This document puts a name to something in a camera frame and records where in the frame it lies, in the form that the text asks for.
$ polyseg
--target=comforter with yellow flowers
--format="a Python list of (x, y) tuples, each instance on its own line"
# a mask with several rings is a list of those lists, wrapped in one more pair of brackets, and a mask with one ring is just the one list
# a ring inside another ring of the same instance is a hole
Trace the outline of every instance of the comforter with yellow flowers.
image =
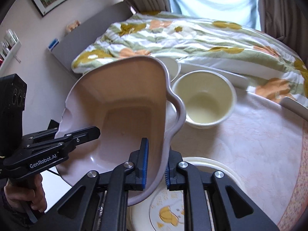
[(248, 90), (272, 101), (289, 96), (308, 107), (308, 71), (289, 47), (263, 32), (232, 22), (160, 12), (113, 23), (72, 63), (86, 73), (119, 58), (168, 56), (248, 77)]

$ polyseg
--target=bed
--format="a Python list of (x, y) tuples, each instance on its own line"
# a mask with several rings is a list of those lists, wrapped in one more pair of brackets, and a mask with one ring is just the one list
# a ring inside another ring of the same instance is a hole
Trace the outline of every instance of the bed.
[(308, 107), (308, 71), (300, 57), (267, 34), (232, 22), (169, 12), (132, 15), (122, 2), (81, 24), (52, 53), (76, 77), (119, 58), (168, 56), (240, 74), (249, 78), (249, 92)]

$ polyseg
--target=wall shelf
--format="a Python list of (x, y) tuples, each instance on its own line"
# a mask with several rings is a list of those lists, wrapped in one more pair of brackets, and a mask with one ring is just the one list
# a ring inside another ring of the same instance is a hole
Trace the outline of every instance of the wall shelf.
[(0, 77), (3, 76), (5, 70), (9, 66), (10, 62), (12, 61), (12, 58), (14, 55), (16, 55), (17, 51), (20, 49), (21, 43), (20, 41), (16, 42), (15, 45), (12, 47), (10, 52), (7, 54), (6, 58), (4, 59), (3, 63), (0, 66)]

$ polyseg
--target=human hand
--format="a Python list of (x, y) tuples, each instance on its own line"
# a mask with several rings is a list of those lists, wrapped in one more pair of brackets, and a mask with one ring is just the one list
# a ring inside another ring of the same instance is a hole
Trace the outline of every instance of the human hand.
[(31, 208), (33, 210), (39, 210), (39, 212), (44, 212), (47, 208), (47, 202), (45, 198), (45, 192), (42, 186), (43, 177), (41, 174), (34, 176), (34, 183), (36, 188), (28, 189), (24, 187), (14, 186), (10, 180), (8, 180), (6, 186), (4, 187), (4, 193), (7, 198), (7, 202), (12, 208), (19, 212), (24, 212), (20, 201), (32, 201)]

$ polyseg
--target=light blue curtain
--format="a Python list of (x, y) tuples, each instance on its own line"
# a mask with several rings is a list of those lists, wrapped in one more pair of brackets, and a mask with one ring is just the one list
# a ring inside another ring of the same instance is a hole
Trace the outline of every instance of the light blue curtain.
[(232, 21), (261, 30), (258, 0), (170, 0), (170, 4), (173, 13)]

